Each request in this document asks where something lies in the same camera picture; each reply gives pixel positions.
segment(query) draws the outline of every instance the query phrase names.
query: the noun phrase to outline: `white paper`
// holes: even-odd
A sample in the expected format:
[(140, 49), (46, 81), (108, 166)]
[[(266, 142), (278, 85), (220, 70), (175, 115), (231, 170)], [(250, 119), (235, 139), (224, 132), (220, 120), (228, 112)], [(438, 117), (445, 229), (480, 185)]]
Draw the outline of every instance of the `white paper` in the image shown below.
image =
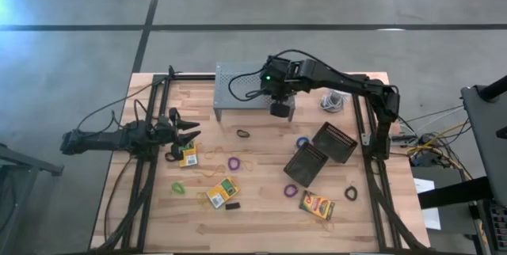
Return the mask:
[[(435, 189), (435, 183), (429, 180), (414, 178), (415, 189), (417, 193), (431, 191)], [(438, 208), (432, 207), (422, 210), (422, 216), (425, 219), (426, 228), (440, 230), (440, 217), (438, 216)]]

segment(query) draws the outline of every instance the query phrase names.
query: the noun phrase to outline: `wooden table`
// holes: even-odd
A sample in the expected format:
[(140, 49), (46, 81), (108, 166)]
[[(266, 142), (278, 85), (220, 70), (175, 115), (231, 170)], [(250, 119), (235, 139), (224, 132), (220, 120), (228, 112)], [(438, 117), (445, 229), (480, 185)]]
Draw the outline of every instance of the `wooden table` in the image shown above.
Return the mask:
[[(386, 73), (368, 73), (388, 83)], [(153, 74), (133, 74), (128, 93), (134, 93), (151, 82)], [(213, 115), (213, 89), (211, 81), (171, 82), (168, 107), (177, 108), (184, 120), (200, 122), (202, 133), (196, 138), (199, 165), (180, 168), (167, 162), (164, 153), (170, 146), (162, 147), (151, 201), (145, 252), (375, 252), (378, 251), (368, 186), (364, 175), (361, 148), (357, 147), (346, 164), (329, 160), (312, 182), (311, 192), (325, 196), (336, 203), (330, 224), (322, 224), (314, 215), (299, 209), (299, 195), (284, 196), (284, 187), (294, 181), (283, 168), (296, 152), (295, 141), (300, 136), (311, 139), (324, 121), (329, 121), (357, 142), (356, 118), (352, 100), (341, 112), (323, 112), (318, 107), (326, 89), (298, 93), (296, 109), (291, 123), (270, 116), (268, 111), (224, 111), (222, 122)], [(149, 90), (137, 95), (147, 105)], [(124, 106), (122, 124), (135, 119), (134, 99)], [(366, 109), (362, 109), (367, 124)], [(236, 131), (248, 131), (248, 139), (239, 138)], [(253, 163), (253, 171), (226, 170), (213, 177), (204, 177), (196, 171), (211, 173), (218, 165), (227, 166), (227, 159), (236, 156)], [(115, 152), (101, 201), (91, 247), (104, 241), (104, 210), (119, 172), (128, 160), (128, 154)], [(108, 232), (114, 230), (123, 218), (127, 207), (135, 160), (120, 180), (109, 212)], [(391, 155), (386, 162), (395, 210), (417, 239), (429, 245), (417, 199), (410, 165), (406, 158)], [(206, 192), (225, 176), (232, 176), (241, 191), (231, 202), (239, 202), (241, 208), (218, 210), (209, 202), (196, 198), (198, 192)], [(180, 181), (186, 194), (171, 191), (171, 184)], [(356, 201), (344, 197), (344, 191), (354, 185), (359, 192)], [(132, 230), (131, 244), (137, 239), (140, 212)], [(387, 217), (383, 215), (387, 242), (391, 242)]]

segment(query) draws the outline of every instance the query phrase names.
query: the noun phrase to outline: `concrete floor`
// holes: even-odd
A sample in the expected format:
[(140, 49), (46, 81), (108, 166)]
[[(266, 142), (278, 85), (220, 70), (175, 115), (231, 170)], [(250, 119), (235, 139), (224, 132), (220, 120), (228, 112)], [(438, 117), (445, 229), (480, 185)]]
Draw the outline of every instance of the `concrete floor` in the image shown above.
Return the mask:
[[(0, 24), (141, 25), (149, 2), (0, 0)], [(160, 0), (154, 23), (507, 23), (507, 0)], [(110, 153), (64, 156), (60, 138), (89, 112), (125, 95), (140, 37), (141, 32), (0, 32), (0, 143), (65, 165), (60, 178), (39, 176), (17, 254), (87, 248)], [(401, 115), (409, 119), (459, 105), (461, 87), (506, 74), (506, 39), (506, 31), (152, 32), (141, 71), (166, 71), (171, 64), (210, 72), (216, 62), (263, 60), (298, 48), (339, 70), (387, 71), (401, 91)], [(113, 109), (120, 115), (121, 104)], [(83, 128), (104, 127), (109, 114), (97, 114)], [(458, 112), (426, 131), (465, 119)], [(473, 176), (484, 174), (471, 133), (453, 147)], [(431, 240), (441, 251), (473, 252), (460, 236), (431, 234)]]

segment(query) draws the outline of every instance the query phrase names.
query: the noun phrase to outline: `white cable bundle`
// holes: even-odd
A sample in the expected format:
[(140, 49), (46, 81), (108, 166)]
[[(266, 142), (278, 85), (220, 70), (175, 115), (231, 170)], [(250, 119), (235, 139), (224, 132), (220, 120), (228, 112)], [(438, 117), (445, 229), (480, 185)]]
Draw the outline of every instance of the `white cable bundle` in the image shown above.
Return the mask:
[(344, 93), (335, 89), (330, 89), (322, 96), (318, 106), (327, 112), (340, 112), (344, 103), (348, 102), (350, 93)]

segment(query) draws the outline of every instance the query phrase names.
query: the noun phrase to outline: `perforated metal box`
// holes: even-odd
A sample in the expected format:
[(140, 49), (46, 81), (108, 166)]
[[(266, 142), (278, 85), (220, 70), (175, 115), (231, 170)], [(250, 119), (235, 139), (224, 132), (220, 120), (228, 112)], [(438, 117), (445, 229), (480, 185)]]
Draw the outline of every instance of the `perforated metal box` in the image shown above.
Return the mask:
[[(231, 95), (228, 89), (229, 81), (233, 77), (259, 70), (262, 64), (262, 62), (216, 64), (213, 109), (218, 121), (222, 119), (222, 109), (269, 109), (269, 106), (273, 103), (270, 96), (260, 96), (251, 101), (238, 101)], [(259, 89), (260, 87), (261, 79), (259, 78), (259, 74), (237, 78), (231, 84), (232, 91), (240, 98), (245, 98), (245, 93)], [(295, 108), (294, 97), (290, 97), (285, 104), (291, 107), (288, 120), (292, 121)]]

